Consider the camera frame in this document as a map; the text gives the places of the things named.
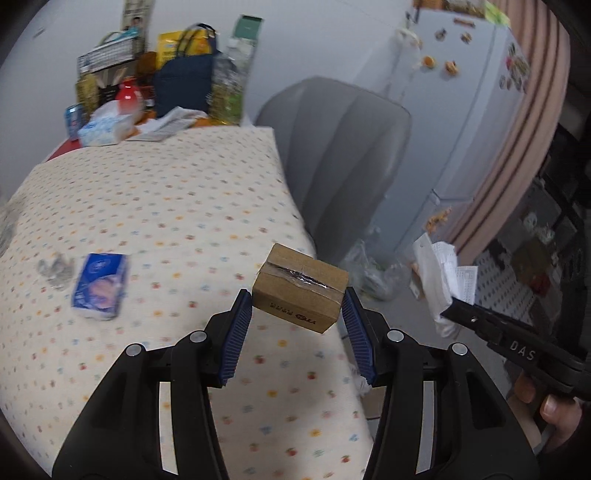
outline navy blue bag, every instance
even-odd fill
[[[187,56],[190,44],[200,28],[207,31],[212,53]],[[193,34],[181,50],[185,36],[191,31]],[[176,106],[208,111],[207,97],[212,91],[213,56],[216,53],[216,31],[209,25],[195,24],[183,32],[175,58],[166,62],[154,76],[156,117],[166,115]]]

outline cardboard box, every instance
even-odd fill
[[[324,333],[339,318],[348,283],[345,270],[275,244],[252,287],[252,305]]]
[[[523,285],[530,285],[545,274],[551,265],[548,249],[537,238],[524,242],[511,258],[517,281]]]

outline blue tissue pack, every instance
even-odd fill
[[[72,295],[72,308],[86,318],[109,320],[119,313],[127,256],[89,254]]]

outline fingernail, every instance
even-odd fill
[[[556,398],[553,395],[548,395],[544,402],[544,414],[551,417],[556,412],[557,407],[558,402],[556,401]]]

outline white tissue box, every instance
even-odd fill
[[[117,115],[96,118],[78,130],[78,138],[83,147],[115,145],[134,131],[133,115]]]

